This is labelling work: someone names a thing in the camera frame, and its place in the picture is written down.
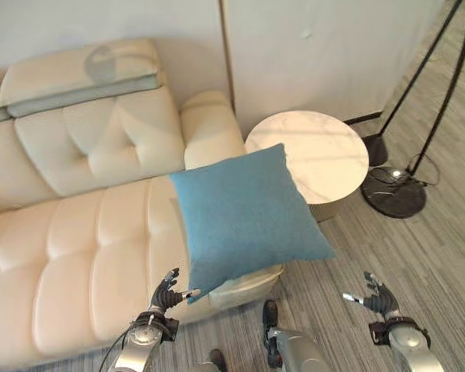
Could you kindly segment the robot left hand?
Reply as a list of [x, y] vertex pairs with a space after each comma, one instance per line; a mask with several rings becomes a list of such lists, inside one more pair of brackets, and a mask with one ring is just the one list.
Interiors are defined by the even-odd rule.
[[200, 289], [191, 289], [188, 291], [176, 292], [172, 287], [177, 283], [180, 269], [170, 270], [159, 283], [153, 292], [150, 300], [149, 310], [164, 314], [169, 308], [180, 304], [183, 300], [197, 298], [201, 294]]

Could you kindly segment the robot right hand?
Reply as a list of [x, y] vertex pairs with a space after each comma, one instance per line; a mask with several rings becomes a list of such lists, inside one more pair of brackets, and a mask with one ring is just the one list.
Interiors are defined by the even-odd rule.
[[363, 298], [354, 294], [343, 293], [343, 299], [356, 302], [364, 308], [382, 315], [386, 320], [399, 317], [401, 313], [398, 300], [391, 290], [374, 273], [364, 271], [363, 275], [368, 288], [373, 291], [373, 294]]

